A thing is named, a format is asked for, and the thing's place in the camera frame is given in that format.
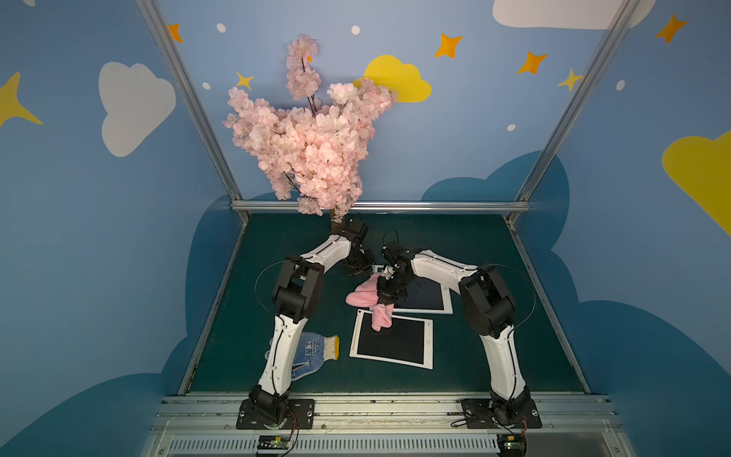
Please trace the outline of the aluminium frame rails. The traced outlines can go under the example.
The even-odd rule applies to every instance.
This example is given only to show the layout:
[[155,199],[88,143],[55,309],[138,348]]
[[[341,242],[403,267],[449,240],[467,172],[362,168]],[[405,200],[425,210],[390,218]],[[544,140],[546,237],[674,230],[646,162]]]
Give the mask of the aluminium frame rails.
[[325,84],[399,96],[361,167],[360,213],[497,213],[514,223],[643,1],[143,1],[244,216],[291,211],[223,122],[228,91],[288,108],[287,45],[312,36]]

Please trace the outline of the left green circuit board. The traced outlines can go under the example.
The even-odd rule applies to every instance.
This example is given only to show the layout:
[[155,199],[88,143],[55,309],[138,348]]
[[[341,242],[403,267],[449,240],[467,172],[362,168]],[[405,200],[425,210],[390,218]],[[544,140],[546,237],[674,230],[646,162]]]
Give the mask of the left green circuit board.
[[287,453],[290,450],[291,438],[281,435],[260,435],[256,442],[256,452],[261,453]]

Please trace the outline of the pink cloth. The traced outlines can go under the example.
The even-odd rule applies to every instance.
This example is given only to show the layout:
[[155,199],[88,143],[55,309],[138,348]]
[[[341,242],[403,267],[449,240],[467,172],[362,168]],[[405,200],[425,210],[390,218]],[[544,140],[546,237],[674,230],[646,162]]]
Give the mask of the pink cloth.
[[367,308],[372,313],[371,327],[374,331],[389,329],[392,326],[394,304],[381,303],[378,296],[380,274],[372,274],[369,280],[359,285],[346,297],[346,303],[356,308]]

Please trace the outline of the white drawing tablet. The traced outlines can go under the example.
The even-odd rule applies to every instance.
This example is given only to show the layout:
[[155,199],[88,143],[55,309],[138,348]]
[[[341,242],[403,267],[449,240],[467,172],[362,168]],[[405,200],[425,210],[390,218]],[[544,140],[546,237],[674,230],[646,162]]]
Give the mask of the white drawing tablet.
[[453,314],[451,290],[414,272],[409,274],[407,292],[394,305],[397,314]]
[[434,368],[434,325],[430,319],[395,316],[391,327],[375,331],[373,313],[359,310],[350,357],[419,369]]

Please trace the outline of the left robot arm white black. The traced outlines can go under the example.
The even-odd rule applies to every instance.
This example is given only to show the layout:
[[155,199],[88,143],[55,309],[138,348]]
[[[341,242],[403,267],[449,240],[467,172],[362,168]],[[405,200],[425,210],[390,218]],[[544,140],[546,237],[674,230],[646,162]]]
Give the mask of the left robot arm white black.
[[240,413],[246,427],[280,428],[291,417],[289,393],[296,350],[320,303],[325,275],[339,263],[356,274],[370,270],[374,256],[364,247],[368,231],[365,222],[352,219],[318,247],[282,262],[272,293],[274,332],[267,362]]

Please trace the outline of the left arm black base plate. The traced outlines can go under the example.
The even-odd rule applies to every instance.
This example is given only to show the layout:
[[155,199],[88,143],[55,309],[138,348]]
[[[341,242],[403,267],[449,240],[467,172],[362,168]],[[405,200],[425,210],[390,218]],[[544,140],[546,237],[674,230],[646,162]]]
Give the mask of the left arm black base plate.
[[293,399],[271,407],[257,406],[244,400],[238,411],[238,430],[311,430],[315,413],[313,399]]

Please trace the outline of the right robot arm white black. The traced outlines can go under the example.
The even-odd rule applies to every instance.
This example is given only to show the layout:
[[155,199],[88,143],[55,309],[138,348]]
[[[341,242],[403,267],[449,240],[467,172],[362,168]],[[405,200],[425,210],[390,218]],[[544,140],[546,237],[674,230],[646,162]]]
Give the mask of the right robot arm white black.
[[382,255],[386,267],[377,281],[380,302],[394,304],[405,298],[409,284],[417,278],[460,295],[466,321],[480,336],[490,374],[489,398],[467,402],[464,412],[478,423],[540,428],[541,418],[515,347],[515,300],[498,266],[469,265],[430,249],[406,249],[396,241],[382,247]]

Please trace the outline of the blue dotted work glove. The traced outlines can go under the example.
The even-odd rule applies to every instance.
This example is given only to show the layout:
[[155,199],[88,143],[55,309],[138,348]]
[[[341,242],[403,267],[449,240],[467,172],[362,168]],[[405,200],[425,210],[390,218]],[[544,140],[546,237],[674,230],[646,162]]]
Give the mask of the blue dotted work glove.
[[319,371],[327,361],[337,360],[340,354],[341,339],[337,335],[325,337],[319,333],[304,332],[295,352],[291,381]]

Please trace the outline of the aluminium front mounting rail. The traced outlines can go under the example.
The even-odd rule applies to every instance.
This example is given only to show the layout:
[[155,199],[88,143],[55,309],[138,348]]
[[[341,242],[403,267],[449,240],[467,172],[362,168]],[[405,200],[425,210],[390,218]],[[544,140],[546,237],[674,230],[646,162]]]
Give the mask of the aluminium front mounting rail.
[[[460,401],[484,393],[325,393],[313,399],[311,430],[238,430],[244,398],[190,394],[164,399],[144,456],[499,456],[497,437],[525,437],[525,456],[633,456],[624,425],[604,395],[537,393],[538,430],[470,430]],[[291,438],[287,453],[256,452],[260,435]]]

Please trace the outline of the green circuit board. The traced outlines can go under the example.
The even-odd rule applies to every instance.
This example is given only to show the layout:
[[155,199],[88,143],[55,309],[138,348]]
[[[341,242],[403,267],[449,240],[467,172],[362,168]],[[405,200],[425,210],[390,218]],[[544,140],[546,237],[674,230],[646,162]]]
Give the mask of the green circuit board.
[[291,438],[281,435],[260,435],[256,442],[256,452],[261,453],[287,453],[290,450]]
[[500,457],[525,457],[527,454],[527,441],[522,436],[501,434],[497,437],[497,445]]

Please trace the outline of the pink cherry blossom tree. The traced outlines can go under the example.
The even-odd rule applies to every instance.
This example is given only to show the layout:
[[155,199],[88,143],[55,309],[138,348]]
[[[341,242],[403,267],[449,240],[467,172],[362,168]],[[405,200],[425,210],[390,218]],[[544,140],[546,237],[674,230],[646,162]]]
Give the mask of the pink cherry blossom tree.
[[287,47],[287,90],[306,101],[304,108],[276,109],[234,87],[224,125],[233,144],[256,158],[277,199],[296,199],[302,214],[327,214],[333,230],[340,230],[363,193],[359,167],[369,155],[374,123],[396,104],[397,94],[362,78],[330,85],[330,101],[321,104],[316,93],[322,79],[311,65],[318,53],[307,35]]

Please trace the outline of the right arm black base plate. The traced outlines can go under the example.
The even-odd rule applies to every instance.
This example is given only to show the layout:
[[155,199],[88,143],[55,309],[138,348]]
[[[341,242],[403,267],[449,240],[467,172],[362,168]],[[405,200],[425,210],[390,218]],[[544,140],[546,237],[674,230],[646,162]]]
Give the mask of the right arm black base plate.
[[535,402],[528,398],[508,402],[490,398],[471,398],[460,401],[466,426],[470,430],[510,428],[511,430],[538,430],[543,427]]

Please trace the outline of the right green circuit board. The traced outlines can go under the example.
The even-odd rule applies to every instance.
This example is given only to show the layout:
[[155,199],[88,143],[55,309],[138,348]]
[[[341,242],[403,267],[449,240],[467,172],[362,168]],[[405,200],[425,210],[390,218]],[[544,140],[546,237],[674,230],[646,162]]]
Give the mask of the right green circuit board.
[[522,436],[501,434],[497,437],[497,445],[500,457],[525,457],[527,454],[527,441]]

